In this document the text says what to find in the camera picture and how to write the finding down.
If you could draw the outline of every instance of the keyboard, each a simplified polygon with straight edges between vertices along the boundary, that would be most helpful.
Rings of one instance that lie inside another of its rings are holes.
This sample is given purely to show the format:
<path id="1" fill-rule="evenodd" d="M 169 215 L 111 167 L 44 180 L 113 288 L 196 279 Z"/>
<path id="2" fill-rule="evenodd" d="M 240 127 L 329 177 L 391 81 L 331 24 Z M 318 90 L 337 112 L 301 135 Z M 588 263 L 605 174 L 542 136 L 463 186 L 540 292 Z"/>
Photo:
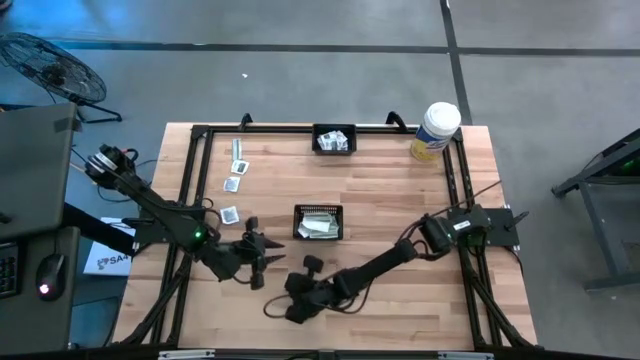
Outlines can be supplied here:
<path id="1" fill-rule="evenodd" d="M 18 253 L 18 244 L 0 244 L 0 299 L 20 293 Z"/>

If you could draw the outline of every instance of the fan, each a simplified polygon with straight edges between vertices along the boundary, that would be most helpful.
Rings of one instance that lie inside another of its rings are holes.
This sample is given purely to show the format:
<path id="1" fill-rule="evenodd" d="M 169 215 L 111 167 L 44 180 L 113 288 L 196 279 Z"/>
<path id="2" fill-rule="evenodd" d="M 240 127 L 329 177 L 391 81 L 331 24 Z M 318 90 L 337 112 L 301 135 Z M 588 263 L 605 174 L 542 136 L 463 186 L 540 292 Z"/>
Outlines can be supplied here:
<path id="1" fill-rule="evenodd" d="M 78 106 L 115 115 L 116 117 L 86 121 L 86 123 L 122 121 L 117 112 L 95 105 L 107 96 L 104 81 L 91 68 L 61 48 L 25 33 L 0 36 L 0 56 L 7 64 L 47 92 L 53 92 Z"/>

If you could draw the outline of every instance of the butcher block tabletop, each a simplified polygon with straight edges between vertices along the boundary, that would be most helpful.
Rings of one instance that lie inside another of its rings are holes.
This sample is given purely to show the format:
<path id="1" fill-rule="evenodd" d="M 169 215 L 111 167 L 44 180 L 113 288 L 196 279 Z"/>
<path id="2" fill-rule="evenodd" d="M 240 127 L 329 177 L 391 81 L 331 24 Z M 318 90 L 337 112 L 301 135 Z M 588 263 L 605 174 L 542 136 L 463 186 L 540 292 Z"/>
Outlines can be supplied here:
<path id="1" fill-rule="evenodd" d="M 167 200 L 177 200 L 193 123 L 168 123 L 153 177 L 153 189 Z M 474 191 L 499 180 L 489 130 L 485 126 L 462 127 Z M 223 191 L 231 174 L 232 139 L 242 139 L 242 157 L 250 163 L 241 176 L 237 193 Z M 360 350 L 469 350 L 473 348 L 455 250 L 435 262 L 414 260 L 378 278 L 366 305 L 356 315 L 322 311 L 302 325 L 271 319 L 264 304 L 284 293 L 290 272 L 304 272 L 305 255 L 325 262 L 320 277 L 338 269 L 355 267 L 391 248 L 409 224 L 424 213 L 450 205 L 441 156 L 431 162 L 414 159 L 409 151 L 413 135 L 358 134 L 357 151 L 351 156 L 318 156 L 311 151 L 310 134 L 216 134 L 206 181 L 205 197 L 215 209 L 236 206 L 241 222 L 222 225 L 223 241 L 241 238 L 244 220 L 259 219 L 259 230 L 283 249 L 269 255 L 286 257 L 269 266 L 265 286 L 252 291 L 234 281 L 218 282 L 201 263 L 192 267 L 185 303 L 181 348 L 243 349 L 360 349 Z M 189 202 L 193 202 L 199 159 L 196 153 Z M 459 177 L 455 148 L 454 170 Z M 505 203 L 500 185 L 480 195 L 484 207 Z M 294 239 L 296 204 L 340 204 L 344 213 L 344 237 L 339 241 Z M 215 222 L 207 215 L 207 220 Z M 156 300 L 167 246 L 154 244 L 133 259 L 114 341 L 129 335 Z M 487 248 L 494 297 L 520 333 L 535 343 L 531 313 L 520 267 L 503 248 Z M 249 269 L 238 278 L 248 279 Z M 269 308 L 284 313 L 288 300 Z M 163 339 L 171 326 L 175 295 L 167 308 Z M 483 335 L 490 340 L 486 311 L 478 299 Z"/>

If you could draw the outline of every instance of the small black bin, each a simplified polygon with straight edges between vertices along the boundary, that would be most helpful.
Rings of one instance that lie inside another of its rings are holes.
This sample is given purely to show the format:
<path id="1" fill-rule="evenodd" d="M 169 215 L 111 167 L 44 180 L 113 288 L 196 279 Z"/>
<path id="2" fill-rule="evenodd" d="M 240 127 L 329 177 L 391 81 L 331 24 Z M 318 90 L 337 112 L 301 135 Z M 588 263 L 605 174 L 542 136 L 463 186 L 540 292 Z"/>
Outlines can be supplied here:
<path id="1" fill-rule="evenodd" d="M 302 222 L 304 214 L 327 213 L 336 217 L 338 222 L 338 237 L 330 239 L 309 239 L 304 238 L 298 233 L 298 226 Z M 293 237 L 302 240 L 323 241 L 323 240 L 342 240 L 342 205 L 296 205 L 293 208 Z"/>
<path id="2" fill-rule="evenodd" d="M 342 131 L 347 137 L 349 148 L 347 151 L 322 150 L 318 144 L 318 136 L 331 131 Z M 347 124 L 313 124 L 311 131 L 311 150 L 317 155 L 351 155 L 356 150 L 356 126 Z"/>

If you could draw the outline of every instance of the disinfecting wipes container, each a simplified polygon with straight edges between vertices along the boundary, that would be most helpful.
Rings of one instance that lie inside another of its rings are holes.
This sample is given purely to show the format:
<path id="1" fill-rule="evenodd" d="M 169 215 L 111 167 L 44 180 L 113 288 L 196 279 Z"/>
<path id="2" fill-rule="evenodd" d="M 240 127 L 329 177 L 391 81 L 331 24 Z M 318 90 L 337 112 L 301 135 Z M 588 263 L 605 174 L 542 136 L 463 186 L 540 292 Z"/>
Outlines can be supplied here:
<path id="1" fill-rule="evenodd" d="M 411 144 L 411 154 L 418 160 L 431 160 L 449 144 L 460 127 L 460 111 L 455 105 L 437 102 L 427 109 L 424 122 Z"/>

